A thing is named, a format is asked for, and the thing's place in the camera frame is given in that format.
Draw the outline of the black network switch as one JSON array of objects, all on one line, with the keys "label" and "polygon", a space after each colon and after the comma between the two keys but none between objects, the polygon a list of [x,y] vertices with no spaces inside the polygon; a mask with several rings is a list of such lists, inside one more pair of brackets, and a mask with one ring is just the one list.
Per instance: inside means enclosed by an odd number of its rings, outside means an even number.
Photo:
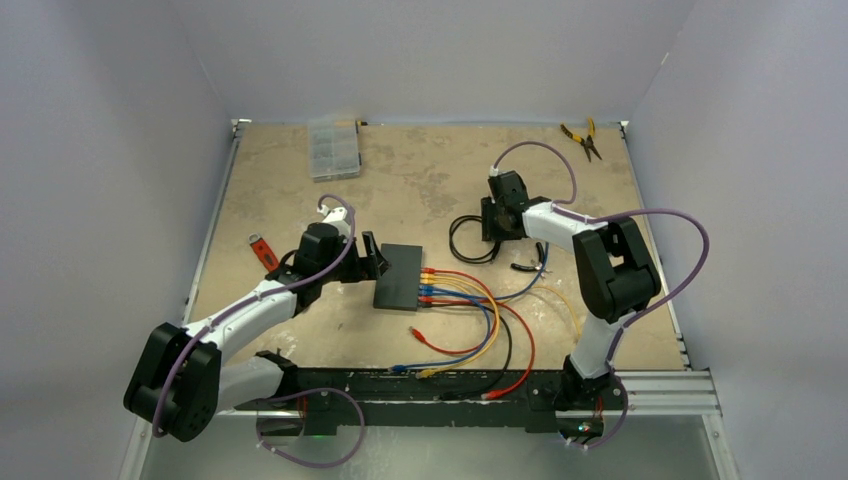
[{"label": "black network switch", "polygon": [[423,247],[383,243],[380,250],[390,268],[376,281],[372,306],[382,310],[416,311]]}]

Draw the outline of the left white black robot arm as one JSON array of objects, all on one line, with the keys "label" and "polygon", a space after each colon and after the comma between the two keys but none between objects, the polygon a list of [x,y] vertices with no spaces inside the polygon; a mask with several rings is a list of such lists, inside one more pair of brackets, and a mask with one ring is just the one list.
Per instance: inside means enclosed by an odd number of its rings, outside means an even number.
[{"label": "left white black robot arm", "polygon": [[189,326],[163,323],[148,337],[124,395],[124,407],[148,421],[156,437],[196,438],[213,416],[263,399],[284,409],[297,399],[296,366],[262,351],[229,360],[270,328],[306,311],[332,282],[375,281],[390,268],[370,231],[359,250],[351,232],[312,223],[298,248],[249,293]]}]

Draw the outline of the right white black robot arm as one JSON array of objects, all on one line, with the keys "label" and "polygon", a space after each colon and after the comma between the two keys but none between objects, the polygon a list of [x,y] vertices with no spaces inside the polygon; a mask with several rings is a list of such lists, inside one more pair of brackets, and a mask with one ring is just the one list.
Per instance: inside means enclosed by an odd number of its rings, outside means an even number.
[{"label": "right white black robot arm", "polygon": [[483,238],[534,239],[574,256],[588,310],[575,349],[564,360],[560,402],[584,407],[611,381],[611,363],[624,323],[660,293],[661,280],[636,221],[600,220],[531,198],[515,171],[493,169],[490,195],[481,200]]}]

